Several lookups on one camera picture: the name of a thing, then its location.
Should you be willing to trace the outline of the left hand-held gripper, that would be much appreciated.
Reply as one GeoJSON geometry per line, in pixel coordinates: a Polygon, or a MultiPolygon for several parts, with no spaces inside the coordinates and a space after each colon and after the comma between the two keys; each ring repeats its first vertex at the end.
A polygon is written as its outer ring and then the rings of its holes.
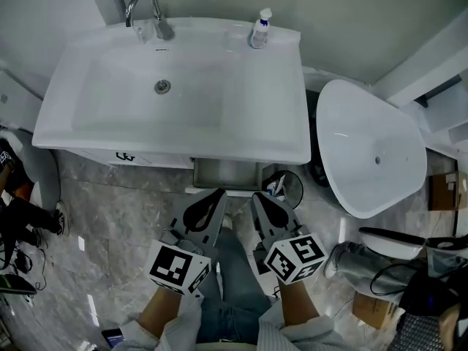
{"type": "Polygon", "coordinates": [[[216,243],[227,205],[223,189],[190,195],[174,208],[173,220],[162,237],[151,243],[145,275],[155,284],[191,295],[209,275],[210,253],[216,243]]]}

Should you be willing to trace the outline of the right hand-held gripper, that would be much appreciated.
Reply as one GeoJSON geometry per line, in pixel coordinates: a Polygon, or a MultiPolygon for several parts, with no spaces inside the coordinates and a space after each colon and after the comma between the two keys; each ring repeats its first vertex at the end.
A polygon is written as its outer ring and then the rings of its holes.
{"type": "Polygon", "coordinates": [[[293,284],[313,276],[328,259],[318,235],[306,234],[306,226],[285,202],[265,192],[255,192],[251,208],[260,239],[275,241],[268,251],[262,243],[253,251],[259,274],[271,271],[282,284],[293,284]],[[287,233],[295,237],[279,240],[287,233]]]}

